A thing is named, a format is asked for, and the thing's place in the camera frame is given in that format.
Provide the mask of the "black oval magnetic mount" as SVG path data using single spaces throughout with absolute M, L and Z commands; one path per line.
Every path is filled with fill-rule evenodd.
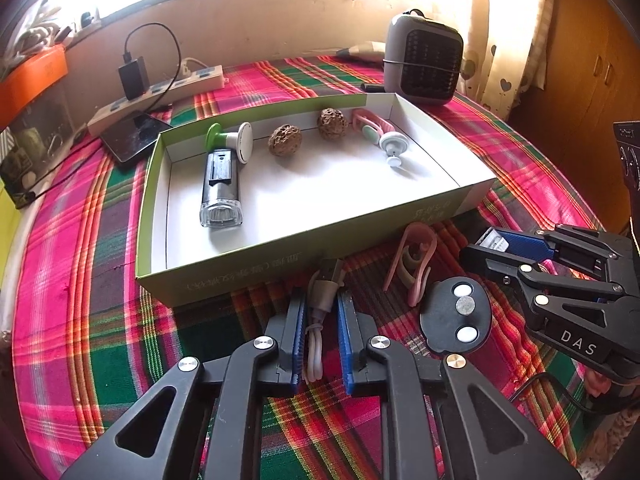
M 491 306 L 483 286 L 468 276 L 431 285 L 420 304 L 419 323 L 429 352 L 469 354 L 487 340 Z

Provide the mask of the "black flashlight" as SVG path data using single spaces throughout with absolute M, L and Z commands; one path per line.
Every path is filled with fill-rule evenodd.
M 231 148 L 218 148 L 207 154 L 200 209 L 204 228 L 227 229 L 242 224 L 238 166 Z

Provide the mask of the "black smartphone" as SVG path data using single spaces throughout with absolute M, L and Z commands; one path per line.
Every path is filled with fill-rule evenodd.
M 100 139 L 117 166 L 128 167 L 149 154 L 171 124 L 146 113 L 134 113 L 106 128 Z

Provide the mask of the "pink green clip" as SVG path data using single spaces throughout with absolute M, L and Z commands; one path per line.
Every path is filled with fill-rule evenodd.
M 352 110 L 352 128 L 376 146 L 380 145 L 384 134 L 395 131 L 390 122 L 366 108 Z

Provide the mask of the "plaid bed cover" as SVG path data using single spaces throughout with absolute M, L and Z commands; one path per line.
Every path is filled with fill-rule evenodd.
M 160 115 L 178 126 L 244 107 L 311 96 L 355 93 L 382 82 L 382 68 L 337 58 L 286 58 L 231 67 L 227 85 Z M 552 162 L 505 122 L 465 96 L 427 111 L 478 156 L 498 181 L 467 216 L 436 223 L 432 276 L 460 272 L 458 252 L 490 224 L 532 232 L 556 224 L 602 229 L 574 186 Z M 102 148 L 83 146 L 61 169 L 85 159 L 66 183 L 43 197 L 20 273 L 13 322 L 17 402 L 32 456 L 48 479 L 58 479 L 93 440 L 182 356 L 202 361 L 228 356 L 262 333 L 268 318 L 286 310 L 288 280 L 239 289 L 204 306 L 174 312 L 134 279 L 136 241 L 146 161 L 119 170 Z M 425 353 L 416 312 L 404 290 L 386 294 L 380 282 L 395 251 L 383 244 L 347 258 L 345 284 L 359 310 L 381 332 Z M 583 368 L 524 333 L 519 305 L 502 285 L 486 285 L 491 334 L 474 365 L 505 396 L 526 378 L 548 370 L 578 398 Z M 326 323 L 326 379 L 291 400 L 270 400 L 262 419 L 262 479 L 381 478 L 380 409 L 343 388 L 340 359 Z M 518 407 L 576 465 L 597 422 L 558 400 L 538 382 Z

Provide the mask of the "heart pattern curtain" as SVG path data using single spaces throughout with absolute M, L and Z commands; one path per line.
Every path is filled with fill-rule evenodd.
M 468 12 L 458 91 L 501 119 L 546 83 L 554 0 L 463 0 Z

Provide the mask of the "pink clip holder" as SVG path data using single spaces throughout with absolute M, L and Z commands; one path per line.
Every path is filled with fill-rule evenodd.
M 437 235 L 430 226 L 423 222 L 408 224 L 386 274 L 384 292 L 398 278 L 407 289 L 408 306 L 416 307 L 424 295 L 436 248 Z

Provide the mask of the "green white spool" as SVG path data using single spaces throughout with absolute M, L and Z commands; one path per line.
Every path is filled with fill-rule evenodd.
M 235 151 L 239 162 L 246 165 L 253 154 L 254 136 L 253 127 L 249 122 L 242 122 L 234 131 L 225 132 L 219 122 L 214 122 L 205 135 L 205 151 L 215 150 Z

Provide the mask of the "grey portable heater fan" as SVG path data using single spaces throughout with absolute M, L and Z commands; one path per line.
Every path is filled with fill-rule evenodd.
M 457 29 L 418 9 L 394 16 L 383 58 L 385 91 L 414 104 L 447 104 L 456 91 L 463 47 Z

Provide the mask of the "white power strip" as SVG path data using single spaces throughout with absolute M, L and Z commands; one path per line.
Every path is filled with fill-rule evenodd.
M 189 96 L 224 88 L 226 78 L 221 65 L 206 67 L 193 72 L 189 77 L 179 79 L 173 84 L 168 80 L 152 84 L 142 96 L 134 100 L 121 98 L 96 111 L 89 120 L 87 128 L 92 136 L 99 136 L 105 129 L 115 125 L 130 114 L 147 112 L 155 107 L 174 104 Z

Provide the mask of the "green white cardboard box tray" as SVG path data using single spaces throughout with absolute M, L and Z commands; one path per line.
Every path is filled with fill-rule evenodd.
M 409 141 L 402 165 L 359 132 L 327 141 L 324 108 L 366 108 Z M 253 154 L 239 170 L 243 222 L 201 226 L 205 135 L 253 127 Z M 291 157 L 270 153 L 274 129 L 290 124 L 303 142 Z M 171 308 L 274 280 L 323 258 L 340 258 L 400 234 L 411 222 L 435 223 L 475 208 L 495 174 L 447 128 L 393 93 L 338 94 L 262 105 L 163 132 L 146 177 L 136 278 Z

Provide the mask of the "brown walnut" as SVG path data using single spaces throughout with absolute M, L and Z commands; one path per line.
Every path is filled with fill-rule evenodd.
M 302 142 L 302 130 L 285 124 L 273 130 L 268 139 L 268 148 L 273 156 L 291 157 L 299 150 Z
M 336 108 L 324 108 L 317 120 L 318 131 L 324 140 L 340 140 L 347 130 L 344 114 Z

